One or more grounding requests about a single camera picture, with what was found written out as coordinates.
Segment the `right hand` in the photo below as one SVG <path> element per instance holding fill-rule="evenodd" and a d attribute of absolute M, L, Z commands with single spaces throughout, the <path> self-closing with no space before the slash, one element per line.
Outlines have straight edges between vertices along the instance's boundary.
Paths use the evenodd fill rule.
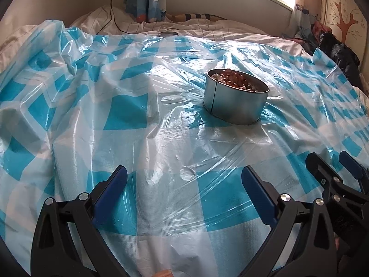
<path fill-rule="evenodd" d="M 340 247 L 340 237 L 336 233 L 333 233 L 333 235 L 334 235 L 336 250 L 339 250 L 339 247 Z"/>

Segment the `left hand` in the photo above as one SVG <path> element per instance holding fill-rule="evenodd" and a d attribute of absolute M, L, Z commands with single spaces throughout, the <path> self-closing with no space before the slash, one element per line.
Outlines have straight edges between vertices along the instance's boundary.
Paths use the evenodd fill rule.
<path fill-rule="evenodd" d="M 173 277 L 173 273 L 170 269 L 165 269 L 155 273 L 152 277 Z"/>

